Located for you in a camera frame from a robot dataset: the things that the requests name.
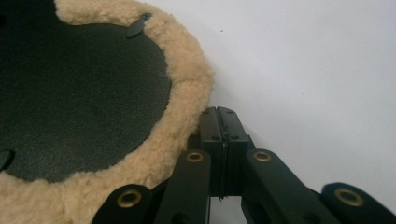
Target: metal rivet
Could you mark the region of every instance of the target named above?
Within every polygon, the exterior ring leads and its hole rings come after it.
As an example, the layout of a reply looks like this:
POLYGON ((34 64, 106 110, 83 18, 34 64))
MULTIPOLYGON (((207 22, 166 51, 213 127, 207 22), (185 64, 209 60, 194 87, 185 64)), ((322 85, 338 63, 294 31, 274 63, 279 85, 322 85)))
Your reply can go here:
POLYGON ((359 207, 364 204, 363 198, 353 190, 340 188, 336 189, 334 194, 341 202, 350 206, 359 207))
POLYGON ((266 153, 266 152, 256 152, 254 153, 254 159, 258 160, 258 161, 270 161, 271 160, 271 156, 270 154, 266 153))
POLYGON ((187 160, 192 161, 192 162, 198 162, 204 159, 204 156, 201 153, 198 152, 192 152, 189 155, 187 155, 187 160))
POLYGON ((150 17, 151 17, 151 13, 148 13, 148 12, 144 13, 144 14, 141 16, 141 18, 142 18, 143 20, 148 20, 150 17))
POLYGON ((129 208, 140 203, 140 200, 142 200, 142 194, 139 191, 136 189, 128 189, 117 199, 117 204, 119 207, 129 208), (132 200, 127 200, 125 197, 128 195, 133 195, 134 198, 132 200))

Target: white background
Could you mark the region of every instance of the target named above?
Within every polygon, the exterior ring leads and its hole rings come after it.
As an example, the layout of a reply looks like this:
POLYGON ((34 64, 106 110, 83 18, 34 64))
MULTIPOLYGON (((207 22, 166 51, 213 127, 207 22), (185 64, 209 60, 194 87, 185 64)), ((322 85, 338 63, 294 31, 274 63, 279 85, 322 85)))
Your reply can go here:
MULTIPOLYGON (((346 182, 396 213, 396 1, 146 0, 200 41, 211 105, 311 189, 346 182)), ((237 199, 211 223, 246 223, 237 199)))

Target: metal clip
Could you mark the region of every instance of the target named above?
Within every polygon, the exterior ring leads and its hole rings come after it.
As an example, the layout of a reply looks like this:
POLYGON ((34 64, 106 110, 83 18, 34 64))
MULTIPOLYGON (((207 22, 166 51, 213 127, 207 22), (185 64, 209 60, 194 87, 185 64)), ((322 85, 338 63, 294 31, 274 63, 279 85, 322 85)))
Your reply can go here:
POLYGON ((134 21, 127 30, 126 37, 128 39, 132 39, 142 34, 143 29, 145 28, 145 22, 151 17, 151 13, 143 13, 139 20, 134 21))

